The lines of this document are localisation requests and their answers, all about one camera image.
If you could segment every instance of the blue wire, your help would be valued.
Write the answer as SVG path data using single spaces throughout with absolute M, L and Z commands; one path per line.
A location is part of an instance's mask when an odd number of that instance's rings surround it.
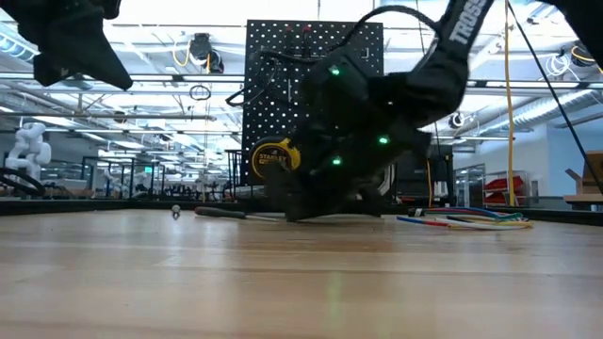
M 425 224 L 422 220 L 417 220 L 417 219 L 413 219 L 413 218 L 405 218 L 405 217 L 397 216 L 396 219 L 399 221 L 412 222 L 412 223 L 417 223 L 417 224 L 421 224 L 421 225 Z

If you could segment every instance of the black pegboard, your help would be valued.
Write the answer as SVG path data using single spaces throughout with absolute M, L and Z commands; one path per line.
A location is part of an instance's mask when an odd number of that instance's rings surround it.
M 269 48 L 297 57 L 321 57 L 328 54 L 330 47 L 340 42 L 355 23 L 263 21 L 247 22 L 245 62 L 245 100 L 256 95 L 258 88 L 267 84 L 273 66 L 258 57 L 262 48 Z M 383 74 L 383 25 L 367 23 L 350 40 L 348 45 L 357 53 L 358 60 L 365 62 Z M 279 72 L 272 79 L 269 90 L 261 97 L 243 106 L 243 158 L 240 164 L 241 184 L 259 184 L 253 180 L 249 164 L 249 150 L 262 137 L 284 136 L 297 123 L 309 117 L 299 102 L 300 82 L 309 72 L 309 67 L 281 62 Z

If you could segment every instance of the green led light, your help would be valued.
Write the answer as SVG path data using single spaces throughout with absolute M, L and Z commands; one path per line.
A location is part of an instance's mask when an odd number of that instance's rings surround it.
M 329 68 L 329 71 L 331 72 L 332 75 L 339 75 L 340 71 L 336 66 L 331 66 Z

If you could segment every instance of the black strap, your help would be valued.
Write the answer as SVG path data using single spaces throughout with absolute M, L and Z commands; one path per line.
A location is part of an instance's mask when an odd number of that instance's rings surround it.
M 9 179 L 7 175 L 14 175 L 19 179 L 31 184 L 33 187 L 23 185 L 12 179 Z M 43 197 L 44 194 L 46 194 L 46 189 L 38 180 L 16 169 L 0 168 L 0 183 L 18 189 L 30 196 Z

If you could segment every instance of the cardboard box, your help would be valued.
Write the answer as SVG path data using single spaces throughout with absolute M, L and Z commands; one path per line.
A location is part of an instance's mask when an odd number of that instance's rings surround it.
M 593 165 L 593 170 L 599 180 L 603 180 L 603 151 L 587 152 L 586 156 Z M 599 188 L 596 186 L 593 174 L 588 170 L 586 164 L 582 167 L 582 176 L 571 169 L 566 169 L 565 173 L 576 181 L 576 194 L 598 194 Z

